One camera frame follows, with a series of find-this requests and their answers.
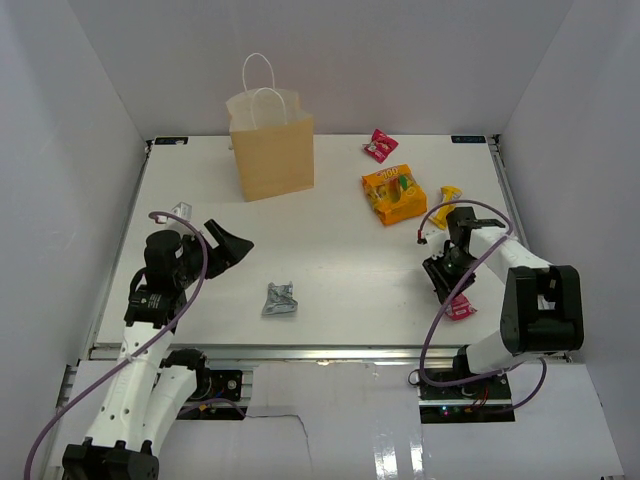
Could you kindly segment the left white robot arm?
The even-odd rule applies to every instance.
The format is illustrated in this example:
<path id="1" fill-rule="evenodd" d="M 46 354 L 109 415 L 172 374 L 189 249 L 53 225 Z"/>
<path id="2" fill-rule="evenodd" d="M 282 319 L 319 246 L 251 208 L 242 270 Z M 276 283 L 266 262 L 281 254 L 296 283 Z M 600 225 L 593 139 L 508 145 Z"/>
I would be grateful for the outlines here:
<path id="1" fill-rule="evenodd" d="M 195 300 L 186 291 L 238 264 L 254 244 L 208 220 L 217 243 L 211 246 L 188 221 L 170 218 L 173 227 L 146 239 L 145 265 L 129 287 L 118 362 L 100 380 L 106 396 L 84 440 L 63 454 L 68 479 L 158 478 L 159 454 L 181 408 L 210 390 L 205 354 L 169 349 Z"/>

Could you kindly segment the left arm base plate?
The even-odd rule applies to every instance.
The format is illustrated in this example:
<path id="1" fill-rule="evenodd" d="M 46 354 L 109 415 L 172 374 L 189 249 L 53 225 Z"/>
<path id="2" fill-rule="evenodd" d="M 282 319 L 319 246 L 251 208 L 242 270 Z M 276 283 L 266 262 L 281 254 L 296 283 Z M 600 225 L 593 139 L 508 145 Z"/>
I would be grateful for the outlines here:
<path id="1" fill-rule="evenodd" d="M 188 402 L 201 402 L 225 398 L 237 402 L 241 399 L 243 372 L 241 370 L 212 370 L 205 368 L 197 380 L 196 391 Z"/>

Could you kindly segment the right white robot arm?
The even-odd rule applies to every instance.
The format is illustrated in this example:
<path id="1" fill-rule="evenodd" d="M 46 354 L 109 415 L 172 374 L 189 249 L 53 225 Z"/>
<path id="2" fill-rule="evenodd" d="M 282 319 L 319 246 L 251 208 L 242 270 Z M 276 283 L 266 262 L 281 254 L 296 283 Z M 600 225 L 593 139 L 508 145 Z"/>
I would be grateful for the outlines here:
<path id="1" fill-rule="evenodd" d="M 500 211 L 480 219 L 474 211 L 477 202 L 450 204 L 445 238 L 423 262 L 440 302 L 438 313 L 444 315 L 474 283 L 481 265 L 504 285 L 497 329 L 458 350 L 446 382 L 459 396 L 472 399 L 486 389 L 490 377 L 582 347 L 581 283 L 574 267 L 552 264 L 529 251 Z"/>

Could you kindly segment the pink snack packet front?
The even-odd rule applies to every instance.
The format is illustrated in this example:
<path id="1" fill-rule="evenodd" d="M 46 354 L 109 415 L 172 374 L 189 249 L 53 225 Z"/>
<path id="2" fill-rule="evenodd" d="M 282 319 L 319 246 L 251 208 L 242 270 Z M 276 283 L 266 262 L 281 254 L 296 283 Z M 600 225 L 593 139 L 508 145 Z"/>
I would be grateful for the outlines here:
<path id="1" fill-rule="evenodd" d="M 477 310 L 464 294 L 456 296 L 445 310 L 446 316 L 452 321 L 461 321 L 474 315 Z"/>

